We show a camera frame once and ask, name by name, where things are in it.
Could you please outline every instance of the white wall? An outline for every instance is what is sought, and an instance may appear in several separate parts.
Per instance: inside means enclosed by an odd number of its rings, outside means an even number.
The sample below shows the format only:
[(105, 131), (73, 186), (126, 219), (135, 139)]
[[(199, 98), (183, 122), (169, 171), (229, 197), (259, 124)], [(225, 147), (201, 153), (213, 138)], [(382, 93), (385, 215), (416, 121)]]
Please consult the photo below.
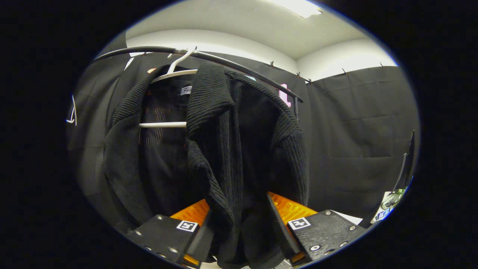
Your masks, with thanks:
[[(165, 46), (188, 48), (197, 46), (198, 51), (217, 52), (249, 58), (270, 64), (296, 74), (297, 62), (285, 54), (261, 43), (237, 35), (208, 30), (179, 29), (159, 31), (126, 40), (127, 47)], [(131, 56), (142, 53), (131, 53)]]
[(299, 60), (300, 76), (312, 81), (346, 72), (397, 63), (374, 41), (358, 39), (342, 42), (312, 52)]

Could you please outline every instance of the metal bracket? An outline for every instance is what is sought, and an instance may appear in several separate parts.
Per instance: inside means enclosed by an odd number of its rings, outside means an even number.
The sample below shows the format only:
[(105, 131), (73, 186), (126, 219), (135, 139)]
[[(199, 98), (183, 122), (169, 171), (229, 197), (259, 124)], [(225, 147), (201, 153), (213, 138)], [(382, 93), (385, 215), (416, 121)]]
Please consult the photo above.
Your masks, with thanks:
[(186, 250), (198, 230), (198, 223), (156, 215), (126, 237), (155, 255), (178, 264), (199, 268), (201, 262), (193, 264), (185, 259)]
[(325, 258), (365, 231), (332, 210), (289, 221), (287, 226), (304, 253), (302, 259), (292, 263), (293, 267)]

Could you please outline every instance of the pink sign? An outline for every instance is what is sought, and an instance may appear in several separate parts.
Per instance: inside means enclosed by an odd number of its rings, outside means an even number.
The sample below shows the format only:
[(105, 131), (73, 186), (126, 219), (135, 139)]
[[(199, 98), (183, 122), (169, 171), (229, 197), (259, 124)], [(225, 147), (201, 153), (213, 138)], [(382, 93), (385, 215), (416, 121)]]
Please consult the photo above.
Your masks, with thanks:
[[(287, 84), (281, 84), (281, 86), (283, 86), (284, 88), (287, 89)], [(291, 107), (291, 106), (292, 106), (292, 103), (287, 100), (287, 97), (288, 97), (287, 93), (285, 93), (285, 92), (283, 92), (283, 91), (280, 90), (280, 91), (279, 91), (279, 97), (285, 102), (285, 104), (286, 104), (288, 107)]]

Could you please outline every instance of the clothing rack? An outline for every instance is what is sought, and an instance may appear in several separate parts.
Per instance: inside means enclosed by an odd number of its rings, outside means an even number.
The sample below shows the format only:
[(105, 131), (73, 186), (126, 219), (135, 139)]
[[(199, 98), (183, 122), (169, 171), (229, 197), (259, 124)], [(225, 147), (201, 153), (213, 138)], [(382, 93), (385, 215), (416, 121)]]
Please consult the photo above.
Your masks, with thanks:
[[(123, 49), (114, 50), (114, 51), (105, 53), (105, 54), (97, 57), (96, 59), (94, 59), (92, 61), (92, 63), (95, 63), (95, 62), (100, 61), (102, 59), (106, 59), (106, 58), (111, 57), (111, 56), (116, 56), (116, 55), (121, 55), (121, 54), (126, 54), (126, 53), (134, 53), (134, 52), (144, 52), (144, 53), (146, 53), (146, 52), (163, 52), (163, 53), (184, 55), (184, 54), (187, 53), (187, 49), (175, 49), (175, 48), (161, 47), (161, 46), (139, 46), (139, 47), (123, 48)], [(269, 79), (268, 77), (266, 77), (266, 76), (264, 76), (260, 73), (255, 72), (254, 70), (251, 70), (251, 69), (249, 69), (245, 66), (242, 66), (242, 65), (237, 64), (235, 62), (232, 62), (232, 61), (229, 61), (229, 60), (226, 60), (226, 59), (223, 59), (221, 57), (217, 57), (217, 56), (214, 56), (214, 55), (211, 55), (211, 54), (208, 54), (208, 53), (204, 53), (204, 52), (195, 50), (190, 55), (190, 57), (195, 57), (195, 58), (211, 61), (211, 62), (214, 62), (214, 63), (217, 63), (217, 64), (221, 64), (221, 65), (230, 67), (232, 69), (241, 71), (243, 73), (246, 73), (250, 76), (253, 76), (255, 78), (258, 78), (258, 79), (264, 81), (265, 83), (275, 87), (276, 89), (278, 89), (282, 92), (285, 92), (287, 95), (293, 97), (293, 100), (294, 100), (294, 114), (297, 118), (299, 118), (298, 102), (303, 103), (304, 100), (302, 98), (300, 98), (297, 94), (295, 94), (292, 91), (290, 91), (290, 90), (284, 88), (283, 86), (281, 86), (279, 83)]]

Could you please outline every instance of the black background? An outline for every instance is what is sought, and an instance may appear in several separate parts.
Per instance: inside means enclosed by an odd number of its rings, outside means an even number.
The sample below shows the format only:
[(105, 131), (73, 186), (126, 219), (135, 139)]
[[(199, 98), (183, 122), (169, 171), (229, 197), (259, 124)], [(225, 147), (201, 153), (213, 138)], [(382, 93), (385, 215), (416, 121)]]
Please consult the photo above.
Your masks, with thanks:
[[(476, 2), (324, 1), (374, 33), (408, 70), (423, 129), (419, 171), (403, 203), (357, 243), (312, 268), (472, 267), (470, 189), (464, 170), (475, 124), (471, 89)], [(3, 135), (4, 268), (164, 268), (127, 242), (71, 180), (65, 111), (78, 77), (115, 35), (154, 12), (158, 1), (9, 1)]]

